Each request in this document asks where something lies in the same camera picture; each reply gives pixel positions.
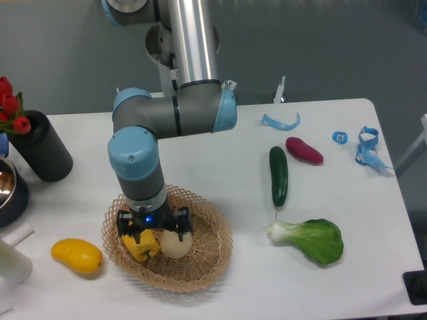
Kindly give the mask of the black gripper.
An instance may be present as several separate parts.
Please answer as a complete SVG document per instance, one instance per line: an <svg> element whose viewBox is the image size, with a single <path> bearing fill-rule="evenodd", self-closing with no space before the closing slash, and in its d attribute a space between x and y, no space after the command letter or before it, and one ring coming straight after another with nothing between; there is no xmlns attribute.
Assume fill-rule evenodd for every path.
<svg viewBox="0 0 427 320"><path fill-rule="evenodd" d="M172 209L169 197L156 209L142 207L120 209L117 212L116 225L119 235L129 235L137 244L141 242L141 232L146 229L165 229L178 234L179 242L183 242L184 233L193 232L193 218L189 207Z"/></svg>

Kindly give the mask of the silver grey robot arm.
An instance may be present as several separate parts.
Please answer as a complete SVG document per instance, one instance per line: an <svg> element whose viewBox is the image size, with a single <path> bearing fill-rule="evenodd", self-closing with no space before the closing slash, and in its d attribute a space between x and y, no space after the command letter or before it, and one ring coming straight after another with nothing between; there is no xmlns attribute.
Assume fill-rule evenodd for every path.
<svg viewBox="0 0 427 320"><path fill-rule="evenodd" d="M120 235L139 241L147 229L182 237L193 231L189 209L173 210L159 159L160 139L215 133L237 122L234 92L216 68L215 29L207 1L104 1L105 15L126 26L153 23L169 84L162 97L143 89L120 91L113 104L107 151L128 208L117 215Z"/></svg>

